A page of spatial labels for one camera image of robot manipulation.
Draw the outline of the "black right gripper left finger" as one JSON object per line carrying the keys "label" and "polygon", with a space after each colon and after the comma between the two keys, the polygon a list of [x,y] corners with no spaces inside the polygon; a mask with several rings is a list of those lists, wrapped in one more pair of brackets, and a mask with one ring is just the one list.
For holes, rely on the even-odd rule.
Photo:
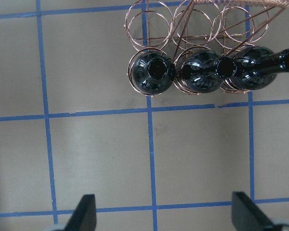
{"label": "black right gripper left finger", "polygon": [[97,226],[96,203],[94,194],[83,195],[65,231],[94,231]]}

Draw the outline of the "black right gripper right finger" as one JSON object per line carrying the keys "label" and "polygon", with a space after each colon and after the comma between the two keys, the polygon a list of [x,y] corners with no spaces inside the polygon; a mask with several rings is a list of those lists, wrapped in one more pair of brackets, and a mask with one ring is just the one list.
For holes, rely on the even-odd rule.
{"label": "black right gripper right finger", "polygon": [[273,222],[244,192],[232,192],[232,224],[236,231],[274,230]]}

